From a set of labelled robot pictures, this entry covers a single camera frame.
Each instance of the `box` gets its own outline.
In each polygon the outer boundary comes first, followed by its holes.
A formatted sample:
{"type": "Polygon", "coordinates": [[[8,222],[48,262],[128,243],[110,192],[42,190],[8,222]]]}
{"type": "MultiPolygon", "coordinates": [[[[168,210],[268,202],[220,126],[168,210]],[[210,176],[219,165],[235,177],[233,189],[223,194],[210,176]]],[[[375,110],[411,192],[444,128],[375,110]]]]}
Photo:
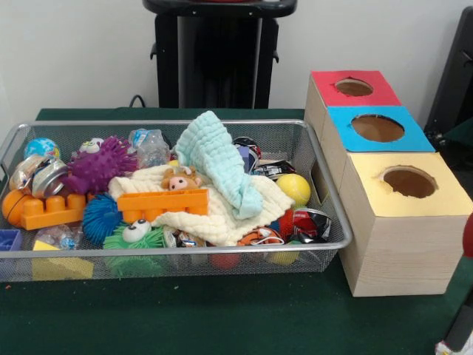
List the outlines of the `box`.
{"type": "Polygon", "coordinates": [[[438,153],[349,153],[340,197],[353,296],[445,292],[473,202],[438,153]]]}
{"type": "Polygon", "coordinates": [[[312,72],[304,120],[312,125],[321,140],[328,107],[400,105],[379,71],[312,72]]]}
{"type": "Polygon", "coordinates": [[[403,106],[328,107],[321,147],[337,189],[349,152],[434,152],[403,106]]]}

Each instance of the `toy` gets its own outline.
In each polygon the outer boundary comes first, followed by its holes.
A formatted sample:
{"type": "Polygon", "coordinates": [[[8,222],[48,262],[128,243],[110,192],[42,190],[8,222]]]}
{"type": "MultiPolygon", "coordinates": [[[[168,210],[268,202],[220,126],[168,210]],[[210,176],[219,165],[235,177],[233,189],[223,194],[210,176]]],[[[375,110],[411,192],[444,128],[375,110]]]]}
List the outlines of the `toy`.
{"type": "MultiPolygon", "coordinates": [[[[163,227],[163,236],[166,248],[200,248],[206,247],[205,241],[199,237],[174,229],[169,226],[163,227]]],[[[176,269],[184,269],[189,266],[199,266],[207,263],[207,254],[170,254],[167,258],[176,269]]]]}
{"type": "MultiPolygon", "coordinates": [[[[288,245],[301,244],[296,240],[292,240],[288,245]]],[[[265,260],[269,263],[288,266],[299,258],[300,251],[273,251],[265,254],[265,260]]]]}
{"type": "Polygon", "coordinates": [[[42,228],[35,236],[35,240],[40,240],[62,250],[76,249],[81,239],[81,227],[71,229],[65,224],[42,228]]]}
{"type": "Polygon", "coordinates": [[[136,243],[142,240],[146,233],[151,231],[151,224],[147,220],[137,220],[123,230],[123,240],[127,243],[136,243]]]}
{"type": "MultiPolygon", "coordinates": [[[[48,243],[35,241],[33,251],[60,250],[48,243]]],[[[94,263],[79,257],[34,257],[31,260],[33,281],[92,279],[94,263]]]]}
{"type": "Polygon", "coordinates": [[[277,231],[266,227],[257,228],[245,235],[238,246],[257,246],[259,244],[284,244],[277,231]]]}
{"type": "Polygon", "coordinates": [[[9,224],[15,227],[21,226],[21,214],[24,203],[32,200],[33,196],[25,195],[21,190],[12,190],[1,202],[1,213],[9,224]]]}
{"type": "Polygon", "coordinates": [[[64,177],[62,183],[81,195],[106,191],[112,178],[137,169],[136,154],[127,153],[128,148],[127,141],[108,137],[98,152],[79,152],[68,164],[69,176],[64,177]]]}
{"type": "Polygon", "coordinates": [[[284,213],[284,216],[278,218],[269,225],[269,228],[273,229],[274,231],[277,231],[279,233],[279,236],[285,242],[288,241],[289,236],[293,233],[293,213],[294,210],[288,209],[284,213]]]}
{"type": "Polygon", "coordinates": [[[0,251],[20,250],[22,240],[19,229],[0,229],[0,251]]]}
{"type": "Polygon", "coordinates": [[[67,196],[67,205],[64,197],[52,196],[44,202],[32,198],[23,204],[21,226],[27,231],[58,224],[77,222],[82,220],[86,198],[83,195],[70,194],[67,196]]]}
{"type": "MultiPolygon", "coordinates": [[[[123,233],[129,226],[121,224],[113,234],[105,238],[104,249],[153,249],[164,248],[163,227],[152,229],[133,243],[123,239],[123,233]]],[[[133,276],[159,276],[163,273],[163,264],[166,257],[157,256],[133,256],[133,257],[107,257],[105,262],[116,277],[133,276]]]]}
{"type": "Polygon", "coordinates": [[[296,206],[305,205],[309,202],[310,185],[301,175],[283,175],[277,180],[276,184],[296,202],[296,206]]]}
{"type": "Polygon", "coordinates": [[[219,270],[231,270],[238,266],[241,254],[210,254],[210,264],[219,270]]]}
{"type": "MultiPolygon", "coordinates": [[[[21,250],[23,237],[18,229],[0,229],[0,251],[21,250]]],[[[9,279],[15,271],[17,259],[0,259],[0,277],[9,279]]]]}
{"type": "Polygon", "coordinates": [[[61,178],[67,174],[67,166],[62,160],[51,158],[44,168],[36,169],[33,176],[31,195],[47,198],[58,194],[64,185],[61,178]]]}
{"type": "Polygon", "coordinates": [[[261,149],[258,146],[258,143],[249,137],[238,137],[233,140],[233,144],[236,148],[240,146],[247,146],[251,151],[251,155],[253,155],[254,159],[254,166],[258,166],[259,159],[261,159],[261,149]]]}
{"type": "Polygon", "coordinates": [[[208,214],[208,190],[184,190],[124,194],[117,200],[123,220],[133,223],[144,218],[152,222],[164,212],[208,214]]]}
{"type": "Polygon", "coordinates": [[[94,154],[101,150],[101,145],[103,144],[102,138],[92,138],[90,141],[83,142],[79,148],[79,152],[87,152],[89,154],[94,154]]]}
{"type": "Polygon", "coordinates": [[[49,138],[36,138],[30,141],[24,148],[23,158],[26,159],[33,154],[40,155],[41,157],[61,157],[58,145],[49,138]]]}
{"type": "Polygon", "coordinates": [[[202,180],[197,176],[193,166],[183,167],[183,172],[175,173],[172,168],[164,172],[161,187],[170,191],[198,189],[202,180]]]}
{"type": "Polygon", "coordinates": [[[97,195],[89,198],[84,210],[84,234],[86,239],[96,246],[103,241],[123,220],[123,215],[117,209],[117,203],[109,195],[97,195]]]}
{"type": "Polygon", "coordinates": [[[291,240],[302,244],[326,243],[332,220],[316,209],[297,209],[293,213],[294,234],[291,240]]]}

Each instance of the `yellow ball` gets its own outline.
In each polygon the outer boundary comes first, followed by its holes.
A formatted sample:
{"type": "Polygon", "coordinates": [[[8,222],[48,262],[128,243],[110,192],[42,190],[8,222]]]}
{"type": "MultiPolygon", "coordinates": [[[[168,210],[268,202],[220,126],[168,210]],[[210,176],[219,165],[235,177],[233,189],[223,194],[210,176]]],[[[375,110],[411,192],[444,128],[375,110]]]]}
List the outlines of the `yellow ball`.
{"type": "Polygon", "coordinates": [[[296,201],[296,205],[305,205],[309,202],[310,185],[301,175],[283,175],[276,184],[287,196],[296,201]]]}

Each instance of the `metal basket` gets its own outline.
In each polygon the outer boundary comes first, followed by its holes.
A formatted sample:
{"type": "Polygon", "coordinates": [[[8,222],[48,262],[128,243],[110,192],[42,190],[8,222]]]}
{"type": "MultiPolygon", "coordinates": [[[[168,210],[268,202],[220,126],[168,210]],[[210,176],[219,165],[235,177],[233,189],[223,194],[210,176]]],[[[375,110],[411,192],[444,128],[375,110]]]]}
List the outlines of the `metal basket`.
{"type": "MultiPolygon", "coordinates": [[[[75,121],[32,122],[10,131],[0,149],[2,180],[0,198],[8,193],[7,178],[23,158],[23,150],[34,138],[47,137],[68,160],[84,141],[93,137],[128,137],[136,128],[161,129],[175,144],[190,121],[75,121]]],[[[264,274],[321,272],[338,249],[352,239],[350,224],[333,185],[319,142],[304,121],[223,121],[233,137],[252,137],[262,149],[263,159],[289,160],[300,175],[313,182],[311,171],[318,166],[328,191],[319,202],[315,187],[307,207],[320,209],[333,221],[328,243],[306,245],[262,245],[211,248],[99,249],[87,241],[73,251],[32,251],[35,231],[22,231],[20,251],[0,251],[0,281],[63,280],[89,278],[81,261],[93,264],[93,279],[215,274],[264,274]],[[38,275],[38,265],[42,274],[38,275]]],[[[1,229],[12,228],[0,219],[1,229]]]]}

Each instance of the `white wall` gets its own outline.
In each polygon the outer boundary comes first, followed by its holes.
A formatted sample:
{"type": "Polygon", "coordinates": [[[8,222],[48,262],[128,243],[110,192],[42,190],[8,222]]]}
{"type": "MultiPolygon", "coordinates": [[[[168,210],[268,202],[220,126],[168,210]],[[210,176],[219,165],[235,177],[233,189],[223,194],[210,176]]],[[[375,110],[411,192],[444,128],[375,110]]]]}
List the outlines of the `white wall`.
{"type": "Polygon", "coordinates": [[[426,123],[462,10],[473,0],[299,0],[279,21],[270,104],[302,107],[308,72],[380,70],[426,123]]]}
{"type": "MultiPolygon", "coordinates": [[[[310,70],[380,69],[423,124],[472,0],[299,0],[279,20],[272,107],[303,107],[310,70]]],[[[1,0],[0,122],[42,107],[157,105],[154,14],[140,0],[1,0]]]]}

